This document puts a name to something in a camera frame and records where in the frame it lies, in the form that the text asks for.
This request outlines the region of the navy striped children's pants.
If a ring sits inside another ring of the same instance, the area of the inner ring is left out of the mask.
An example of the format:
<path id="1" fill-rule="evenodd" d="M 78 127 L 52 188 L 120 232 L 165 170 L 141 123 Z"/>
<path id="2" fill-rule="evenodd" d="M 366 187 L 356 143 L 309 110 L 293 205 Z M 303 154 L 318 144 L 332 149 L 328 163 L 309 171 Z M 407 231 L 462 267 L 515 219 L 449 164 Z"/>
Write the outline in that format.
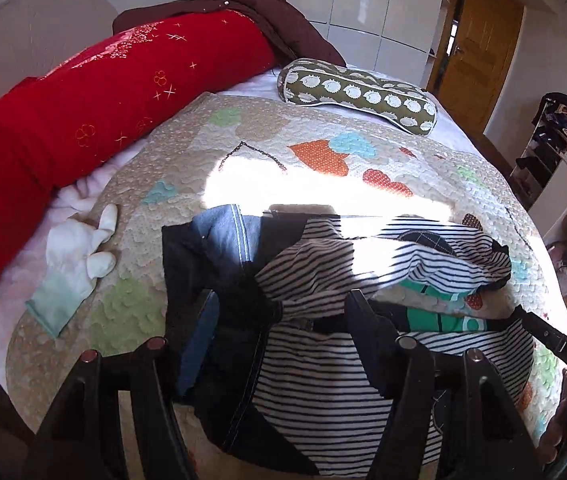
<path id="1" fill-rule="evenodd" d="M 533 340 L 515 312 L 483 320 L 382 297 L 402 287 L 453 301 L 504 287 L 509 249 L 471 219 L 254 217 L 227 205 L 165 226 L 161 238 L 166 333 L 201 292 L 214 292 L 220 305 L 195 385 L 178 403 L 194 409 L 213 444 L 248 463 L 368 477 L 392 402 L 370 385 L 346 327 L 354 289 L 432 352 L 480 350 L 513 404 L 530 375 Z M 422 465 L 439 463 L 444 402 L 438 391 Z"/>

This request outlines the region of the white glove with teal cuff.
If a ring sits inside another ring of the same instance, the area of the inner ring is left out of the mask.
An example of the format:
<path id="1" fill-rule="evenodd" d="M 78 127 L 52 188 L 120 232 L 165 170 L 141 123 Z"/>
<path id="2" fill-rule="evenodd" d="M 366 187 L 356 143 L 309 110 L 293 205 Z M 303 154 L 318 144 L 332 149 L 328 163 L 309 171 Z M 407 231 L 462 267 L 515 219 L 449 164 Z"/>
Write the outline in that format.
<path id="1" fill-rule="evenodd" d="M 118 218 L 118 207 L 109 204 L 98 226 L 70 218 L 49 231 L 46 273 L 26 308 L 50 336 L 60 335 L 97 281 L 116 266 L 116 256 L 100 246 L 116 232 Z"/>

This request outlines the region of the red long bolster pillow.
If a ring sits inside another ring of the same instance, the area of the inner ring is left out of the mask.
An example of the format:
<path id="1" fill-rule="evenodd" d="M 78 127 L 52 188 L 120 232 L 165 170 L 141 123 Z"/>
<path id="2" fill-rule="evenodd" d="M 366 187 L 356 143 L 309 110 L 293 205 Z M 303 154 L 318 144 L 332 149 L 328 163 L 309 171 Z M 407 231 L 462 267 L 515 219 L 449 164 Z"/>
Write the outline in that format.
<path id="1" fill-rule="evenodd" d="M 230 10 L 140 25 L 0 98 L 0 276 L 49 202 L 199 94 L 263 73 L 275 55 Z"/>

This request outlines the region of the patchwork quilted bedspread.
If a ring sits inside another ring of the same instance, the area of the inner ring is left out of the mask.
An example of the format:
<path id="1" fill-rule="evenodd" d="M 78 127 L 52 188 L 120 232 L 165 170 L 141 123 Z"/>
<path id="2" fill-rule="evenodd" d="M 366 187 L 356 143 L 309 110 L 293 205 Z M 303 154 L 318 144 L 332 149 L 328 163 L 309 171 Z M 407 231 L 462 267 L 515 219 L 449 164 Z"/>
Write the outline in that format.
<path id="1" fill-rule="evenodd" d="M 119 170 L 97 206 L 119 209 L 109 242 L 116 268 L 58 337 L 25 314 L 8 347 L 8 392 L 37 429 L 78 353 L 135 349 L 164 327 L 161 230 L 225 204 L 244 214 L 308 212 L 340 216 L 411 214 L 460 222 L 472 214 L 510 250 L 511 279 L 496 292 L 447 301 L 393 287 L 385 299 L 423 310 L 502 318 L 516 306 L 567 328 L 545 245 L 500 172 L 451 146 L 444 120 L 430 136 L 410 136 L 361 115 L 304 108 L 277 99 L 206 94 L 155 128 Z"/>

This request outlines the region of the wooden door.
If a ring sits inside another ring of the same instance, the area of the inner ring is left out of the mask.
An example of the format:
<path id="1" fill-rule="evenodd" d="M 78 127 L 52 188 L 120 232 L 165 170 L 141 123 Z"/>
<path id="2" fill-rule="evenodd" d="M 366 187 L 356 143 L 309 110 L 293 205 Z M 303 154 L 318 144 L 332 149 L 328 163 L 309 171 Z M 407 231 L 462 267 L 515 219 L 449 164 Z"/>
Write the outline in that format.
<path id="1" fill-rule="evenodd" d="M 519 0 L 451 0 L 430 90 L 471 138 L 483 136 L 493 113 L 523 11 Z"/>

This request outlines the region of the olive patterned bolster pillow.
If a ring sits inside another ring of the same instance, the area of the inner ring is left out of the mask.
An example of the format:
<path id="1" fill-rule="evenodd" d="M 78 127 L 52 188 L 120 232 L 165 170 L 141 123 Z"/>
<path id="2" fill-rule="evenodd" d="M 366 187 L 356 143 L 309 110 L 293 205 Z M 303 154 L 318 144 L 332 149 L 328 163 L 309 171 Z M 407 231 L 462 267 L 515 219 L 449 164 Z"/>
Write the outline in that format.
<path id="1" fill-rule="evenodd" d="M 314 58 L 299 58 L 285 66 L 277 90 L 283 102 L 357 110 L 414 136 L 428 136 L 439 118 L 436 104 L 414 84 Z"/>

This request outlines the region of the beige padded headboard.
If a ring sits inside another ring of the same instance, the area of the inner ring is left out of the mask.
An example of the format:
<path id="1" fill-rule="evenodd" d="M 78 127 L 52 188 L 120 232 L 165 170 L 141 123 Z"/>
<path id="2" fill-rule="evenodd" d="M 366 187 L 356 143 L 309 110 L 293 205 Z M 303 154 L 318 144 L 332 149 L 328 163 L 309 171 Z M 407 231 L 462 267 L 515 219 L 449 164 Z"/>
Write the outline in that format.
<path id="1" fill-rule="evenodd" d="M 0 4 L 0 97 L 111 35 L 108 0 L 6 0 Z"/>

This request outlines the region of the dark maroon blanket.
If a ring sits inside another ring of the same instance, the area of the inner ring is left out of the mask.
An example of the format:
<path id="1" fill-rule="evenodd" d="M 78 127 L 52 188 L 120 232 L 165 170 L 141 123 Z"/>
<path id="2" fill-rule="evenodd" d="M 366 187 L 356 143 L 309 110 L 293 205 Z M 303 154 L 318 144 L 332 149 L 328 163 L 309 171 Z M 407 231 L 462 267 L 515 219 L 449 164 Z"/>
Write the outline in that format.
<path id="1" fill-rule="evenodd" d="M 272 46 L 280 63 L 312 58 L 346 66 L 339 51 L 287 0 L 175 0 L 126 10 L 112 22 L 116 34 L 183 14 L 236 11 L 250 18 Z"/>

